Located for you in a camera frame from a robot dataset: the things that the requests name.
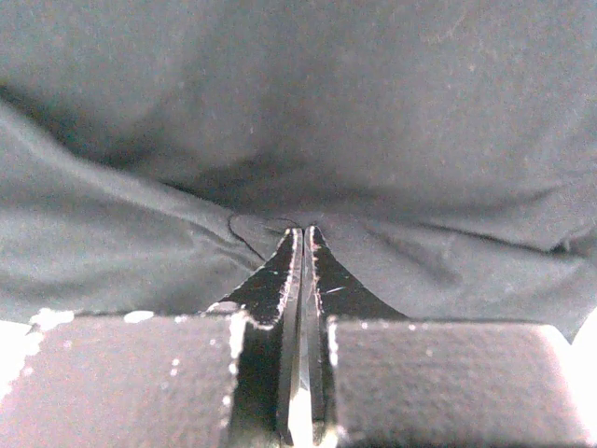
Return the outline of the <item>black t shirt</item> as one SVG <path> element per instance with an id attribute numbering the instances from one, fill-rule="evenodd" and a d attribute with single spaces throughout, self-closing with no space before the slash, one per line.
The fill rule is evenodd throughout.
<path id="1" fill-rule="evenodd" d="M 312 224 L 408 316 L 573 338 L 595 3 L 2 3 L 3 319 L 199 311 Z"/>

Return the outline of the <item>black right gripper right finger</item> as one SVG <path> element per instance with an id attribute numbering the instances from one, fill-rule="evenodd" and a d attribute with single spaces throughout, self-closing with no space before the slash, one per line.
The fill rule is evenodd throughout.
<path id="1" fill-rule="evenodd" d="M 302 340 L 330 447 L 592 447 L 596 405 L 554 327 L 422 320 L 377 298 L 304 232 Z"/>

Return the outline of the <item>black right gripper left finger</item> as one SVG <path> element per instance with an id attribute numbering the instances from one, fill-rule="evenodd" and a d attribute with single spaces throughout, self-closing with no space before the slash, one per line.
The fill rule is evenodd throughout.
<path id="1" fill-rule="evenodd" d="M 5 447 L 299 444 L 303 233 L 203 312 L 39 310 L 1 344 Z"/>

